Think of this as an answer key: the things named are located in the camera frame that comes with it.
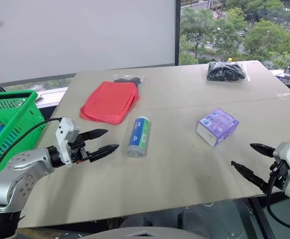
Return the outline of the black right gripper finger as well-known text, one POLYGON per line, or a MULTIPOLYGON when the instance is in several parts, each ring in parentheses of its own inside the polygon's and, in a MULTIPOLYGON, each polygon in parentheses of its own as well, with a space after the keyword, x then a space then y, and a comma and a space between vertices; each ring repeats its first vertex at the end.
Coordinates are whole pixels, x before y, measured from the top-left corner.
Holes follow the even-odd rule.
POLYGON ((272 148, 270 146, 260 144, 260 143, 251 143, 250 147, 264 156, 267 156, 267 157, 274 156, 275 148, 272 148))
POLYGON ((254 172, 246 166, 239 164, 235 161, 231 161, 231 165, 249 182, 257 186, 264 194, 267 193, 268 183, 254 174, 254 172))

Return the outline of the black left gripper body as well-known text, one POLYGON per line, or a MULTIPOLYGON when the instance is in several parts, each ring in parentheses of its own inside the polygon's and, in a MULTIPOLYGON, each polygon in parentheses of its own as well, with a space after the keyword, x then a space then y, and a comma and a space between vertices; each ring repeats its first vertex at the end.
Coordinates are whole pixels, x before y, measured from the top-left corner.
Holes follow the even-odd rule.
POLYGON ((89 140, 86 135, 78 135, 74 142, 68 143, 71 152, 72 163, 81 163, 83 161, 89 160, 90 153, 85 149, 85 141, 89 140))

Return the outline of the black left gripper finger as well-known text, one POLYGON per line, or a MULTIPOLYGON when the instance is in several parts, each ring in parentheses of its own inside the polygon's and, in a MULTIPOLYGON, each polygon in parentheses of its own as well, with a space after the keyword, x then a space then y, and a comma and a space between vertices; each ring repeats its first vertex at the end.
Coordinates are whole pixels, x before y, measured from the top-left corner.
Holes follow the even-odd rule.
POLYGON ((119 144, 109 144, 104 147, 99 148, 97 151, 89 154, 89 161, 94 162, 101 158, 108 156, 113 153, 120 145, 119 144))
POLYGON ((83 132, 79 134, 79 138, 82 141, 93 140, 99 138, 108 132, 107 129, 94 129, 87 132, 83 132))

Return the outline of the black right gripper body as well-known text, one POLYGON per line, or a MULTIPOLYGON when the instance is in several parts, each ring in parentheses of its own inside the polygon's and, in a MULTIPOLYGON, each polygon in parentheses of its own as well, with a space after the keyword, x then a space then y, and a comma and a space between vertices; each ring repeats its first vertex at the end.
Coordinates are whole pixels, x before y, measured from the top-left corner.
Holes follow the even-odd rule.
POLYGON ((277 187, 280 190, 285 189, 285 182, 288 175, 289 166, 285 160, 274 162, 270 166, 270 178, 268 181, 268 192, 272 192, 273 187, 277 187))

